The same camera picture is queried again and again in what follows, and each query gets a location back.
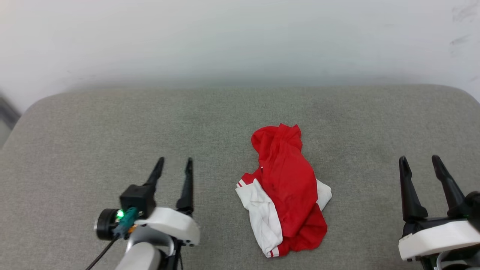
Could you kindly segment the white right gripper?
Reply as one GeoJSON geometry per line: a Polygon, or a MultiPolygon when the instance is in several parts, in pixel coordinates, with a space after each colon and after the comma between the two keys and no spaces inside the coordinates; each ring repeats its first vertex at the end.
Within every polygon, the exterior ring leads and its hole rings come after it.
{"type": "Polygon", "coordinates": [[[402,216],[405,222],[398,250],[402,260],[413,260],[446,251],[480,245],[480,218],[468,215],[466,197],[438,155],[431,157],[448,205],[447,216],[428,219],[412,182],[407,158],[398,161],[402,216]]]}

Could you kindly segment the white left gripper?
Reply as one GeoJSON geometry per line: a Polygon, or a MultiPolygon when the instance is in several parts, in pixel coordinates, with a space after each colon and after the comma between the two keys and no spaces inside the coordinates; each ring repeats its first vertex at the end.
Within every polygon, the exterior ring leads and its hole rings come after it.
{"type": "MultiPolygon", "coordinates": [[[[160,157],[144,183],[147,194],[154,195],[159,178],[161,178],[165,158],[160,157]]],[[[182,240],[188,245],[200,243],[200,227],[191,217],[194,211],[194,177],[193,159],[188,158],[185,168],[185,181],[181,196],[176,203],[177,210],[169,207],[156,207],[147,219],[137,219],[136,225],[146,225],[153,230],[162,232],[182,240]]]]}

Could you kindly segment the red and white jersey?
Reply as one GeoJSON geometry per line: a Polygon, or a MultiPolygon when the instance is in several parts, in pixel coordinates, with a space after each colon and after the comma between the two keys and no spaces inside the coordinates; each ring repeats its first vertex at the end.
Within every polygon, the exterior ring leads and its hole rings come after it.
{"type": "Polygon", "coordinates": [[[298,125],[256,130],[251,143],[258,169],[236,184],[257,244],[268,258],[316,249],[328,231],[322,211],[332,189],[317,179],[303,156],[301,136],[298,125]]]}

